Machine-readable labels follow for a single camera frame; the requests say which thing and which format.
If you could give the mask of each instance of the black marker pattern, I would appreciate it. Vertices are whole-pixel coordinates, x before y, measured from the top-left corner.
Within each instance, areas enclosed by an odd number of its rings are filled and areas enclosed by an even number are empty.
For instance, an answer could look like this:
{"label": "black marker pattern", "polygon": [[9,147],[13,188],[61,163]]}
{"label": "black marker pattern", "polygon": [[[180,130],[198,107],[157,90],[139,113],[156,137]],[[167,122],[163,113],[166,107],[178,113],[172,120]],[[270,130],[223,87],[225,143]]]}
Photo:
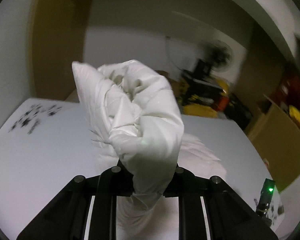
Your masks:
{"label": "black marker pattern", "polygon": [[32,123],[32,120],[35,120],[30,130],[28,131],[28,134],[31,134],[34,129],[41,123],[41,119],[39,117],[44,117],[44,115],[53,116],[61,109],[62,106],[57,105],[52,105],[48,108],[43,108],[41,104],[32,105],[30,109],[28,109],[22,116],[20,116],[18,121],[16,121],[12,125],[9,132],[15,130],[16,128],[26,127],[27,125]]}

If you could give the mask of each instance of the yellow object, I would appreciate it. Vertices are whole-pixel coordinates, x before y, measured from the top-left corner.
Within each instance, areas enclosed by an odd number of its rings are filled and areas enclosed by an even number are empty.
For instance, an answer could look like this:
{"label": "yellow object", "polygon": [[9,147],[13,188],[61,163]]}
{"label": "yellow object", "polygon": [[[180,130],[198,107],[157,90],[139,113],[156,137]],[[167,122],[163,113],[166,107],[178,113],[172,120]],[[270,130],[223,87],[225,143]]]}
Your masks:
{"label": "yellow object", "polygon": [[289,115],[300,124],[300,112],[294,106],[289,106]]}
{"label": "yellow object", "polygon": [[221,93],[222,96],[227,96],[229,93],[229,86],[227,84],[227,82],[225,82],[223,79],[221,78],[216,78],[216,82],[218,83],[218,85],[223,89],[223,93]]}
{"label": "yellow object", "polygon": [[196,115],[202,117],[216,118],[218,112],[213,110],[210,106],[202,106],[199,104],[190,104],[183,107],[183,113],[187,115]]}

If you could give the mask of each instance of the silver bolt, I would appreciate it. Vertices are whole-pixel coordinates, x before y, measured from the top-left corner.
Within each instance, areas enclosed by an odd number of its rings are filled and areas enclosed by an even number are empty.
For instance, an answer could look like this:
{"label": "silver bolt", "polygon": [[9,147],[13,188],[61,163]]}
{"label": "silver bolt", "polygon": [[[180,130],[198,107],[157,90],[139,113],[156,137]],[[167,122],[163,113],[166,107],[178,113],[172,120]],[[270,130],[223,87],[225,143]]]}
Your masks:
{"label": "silver bolt", "polygon": [[113,167],[111,168],[111,171],[112,171],[113,173],[118,173],[118,172],[121,171],[121,168],[120,168],[119,166],[113,166]]}
{"label": "silver bolt", "polygon": [[183,172],[184,172],[184,169],[183,169],[183,168],[181,168],[181,167],[176,167],[176,173],[181,174],[181,173],[183,173]]}
{"label": "silver bolt", "polygon": [[76,182],[76,183],[83,182],[83,180],[84,180],[84,176],[82,176],[82,175],[77,175],[74,177],[74,182]]}
{"label": "silver bolt", "polygon": [[212,176],[211,180],[215,183],[218,184],[221,182],[221,178],[219,176]]}

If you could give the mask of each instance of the table surface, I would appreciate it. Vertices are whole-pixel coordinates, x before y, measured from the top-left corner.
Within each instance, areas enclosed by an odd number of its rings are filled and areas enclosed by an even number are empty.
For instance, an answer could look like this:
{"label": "table surface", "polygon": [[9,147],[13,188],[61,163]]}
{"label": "table surface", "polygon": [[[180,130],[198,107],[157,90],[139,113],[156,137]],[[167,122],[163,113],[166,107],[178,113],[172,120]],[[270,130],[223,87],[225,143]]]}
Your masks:
{"label": "table surface", "polygon": [[[74,176],[101,173],[96,153],[103,149],[93,144],[84,115],[77,103],[30,98],[0,129],[0,227],[10,240]],[[229,120],[182,119],[185,133],[221,159],[227,183],[255,210],[254,198],[271,176],[242,130]]]}

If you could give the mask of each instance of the wooden panel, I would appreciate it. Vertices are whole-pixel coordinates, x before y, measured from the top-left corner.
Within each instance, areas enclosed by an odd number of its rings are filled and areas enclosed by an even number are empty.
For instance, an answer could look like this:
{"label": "wooden panel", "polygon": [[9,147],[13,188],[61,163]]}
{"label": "wooden panel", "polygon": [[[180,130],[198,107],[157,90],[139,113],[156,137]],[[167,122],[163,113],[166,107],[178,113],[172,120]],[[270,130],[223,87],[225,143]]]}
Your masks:
{"label": "wooden panel", "polygon": [[261,116],[248,137],[260,157],[269,161],[279,191],[300,175],[300,129],[277,105]]}
{"label": "wooden panel", "polygon": [[264,100],[279,85],[286,60],[266,32],[255,24],[249,50],[234,88],[236,96],[254,116],[260,111],[257,102]]}
{"label": "wooden panel", "polygon": [[38,0],[31,42],[38,97],[63,100],[74,90],[71,63],[83,58],[91,2]]}

